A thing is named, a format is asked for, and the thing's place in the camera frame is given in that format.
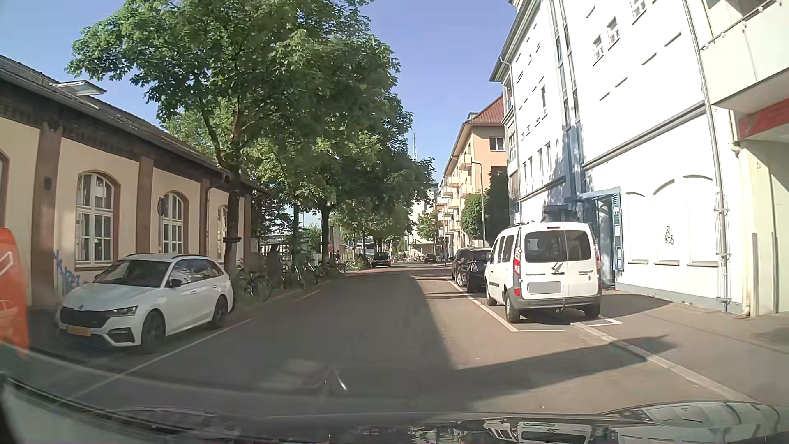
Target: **graffiti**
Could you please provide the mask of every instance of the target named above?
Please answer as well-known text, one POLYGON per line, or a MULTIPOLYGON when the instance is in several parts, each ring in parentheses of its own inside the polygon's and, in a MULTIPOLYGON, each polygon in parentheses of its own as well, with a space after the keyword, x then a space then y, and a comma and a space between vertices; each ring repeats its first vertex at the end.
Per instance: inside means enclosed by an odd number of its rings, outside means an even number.
POLYGON ((670 225, 666 226, 666 234, 663 236, 663 240, 669 245, 674 245, 674 235, 671 233, 670 225))
POLYGON ((57 273, 57 276, 54 280, 54 289, 56 292, 60 292, 61 295, 65 295, 74 288, 80 286, 80 275, 74 274, 70 269, 63 265, 63 259, 60 257, 60 250, 56 250, 54 252, 54 267, 55 272, 57 273))

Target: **black car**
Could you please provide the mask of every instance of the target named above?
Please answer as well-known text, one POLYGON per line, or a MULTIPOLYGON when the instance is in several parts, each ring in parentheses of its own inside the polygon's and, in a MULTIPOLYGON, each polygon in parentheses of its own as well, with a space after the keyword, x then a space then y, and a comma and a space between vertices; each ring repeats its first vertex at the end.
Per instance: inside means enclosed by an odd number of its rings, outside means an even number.
POLYGON ((370 261, 370 265, 375 267, 391 267, 392 260, 389 258, 388 251, 379 251, 372 256, 372 260, 370 261))
POLYGON ((458 264, 453 272, 455 280, 461 287, 466 287, 470 292, 485 288, 485 266, 488 264, 490 248, 463 249, 454 257, 454 264, 458 264))

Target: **building facade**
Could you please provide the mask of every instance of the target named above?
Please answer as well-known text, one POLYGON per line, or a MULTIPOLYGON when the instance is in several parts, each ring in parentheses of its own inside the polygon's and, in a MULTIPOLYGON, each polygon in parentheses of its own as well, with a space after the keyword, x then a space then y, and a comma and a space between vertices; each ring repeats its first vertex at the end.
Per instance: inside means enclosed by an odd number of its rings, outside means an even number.
POLYGON ((503 114, 503 97, 478 113, 470 113, 444 168, 437 209, 439 232, 450 255, 459 248, 484 245, 463 232, 460 219, 466 197, 484 193, 490 187, 491 175, 506 171, 503 114))
POLYGON ((514 4, 491 78, 512 101, 514 220, 589 223, 608 286, 749 312, 742 215, 751 198, 740 162, 720 150, 737 138, 734 120, 708 107, 700 87, 694 35, 706 18, 690 22, 687 3, 657 0, 514 4), (553 176, 533 166, 549 143, 553 176))
MULTIPOLYGON (((63 295, 134 253, 222 261, 226 172, 165 131, 0 56, 0 226, 28 270, 28 303, 63 295)), ((254 189, 237 259, 251 255, 254 189)))

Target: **lamp post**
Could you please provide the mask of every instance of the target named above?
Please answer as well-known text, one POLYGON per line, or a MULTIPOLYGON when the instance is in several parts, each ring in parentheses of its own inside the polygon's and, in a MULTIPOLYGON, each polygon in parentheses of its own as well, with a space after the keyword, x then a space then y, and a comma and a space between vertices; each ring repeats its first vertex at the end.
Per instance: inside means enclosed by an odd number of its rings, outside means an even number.
POLYGON ((472 165, 480 166, 480 207, 482 208, 482 246, 488 242, 488 237, 485 235, 485 194, 484 194, 484 180, 482 179, 482 162, 472 160, 472 165))

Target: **car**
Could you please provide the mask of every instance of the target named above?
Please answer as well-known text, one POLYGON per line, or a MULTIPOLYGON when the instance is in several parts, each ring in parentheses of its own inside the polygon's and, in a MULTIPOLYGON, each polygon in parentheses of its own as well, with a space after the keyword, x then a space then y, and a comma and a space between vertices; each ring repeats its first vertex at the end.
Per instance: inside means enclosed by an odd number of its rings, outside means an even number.
POLYGON ((452 261, 452 280, 458 279, 458 270, 460 269, 460 258, 462 258, 463 254, 468 250, 471 249, 461 248, 460 250, 454 252, 454 256, 450 257, 450 260, 452 261))
POLYGON ((392 261, 389 258, 388 251, 378 251, 372 256, 372 260, 370 261, 370 266, 375 267, 391 267, 392 261))
POLYGON ((504 304, 509 323, 536 309, 600 315, 600 253, 588 224, 520 223, 496 236, 485 270, 485 299, 504 304))
POLYGON ((488 265, 490 248, 465 248, 455 256, 454 263, 458 264, 455 280, 461 287, 475 292, 485 286, 485 269, 488 265))
POLYGON ((169 335, 222 327, 233 302, 230 277, 208 257, 132 254, 67 293, 56 319, 71 340, 150 353, 169 335))

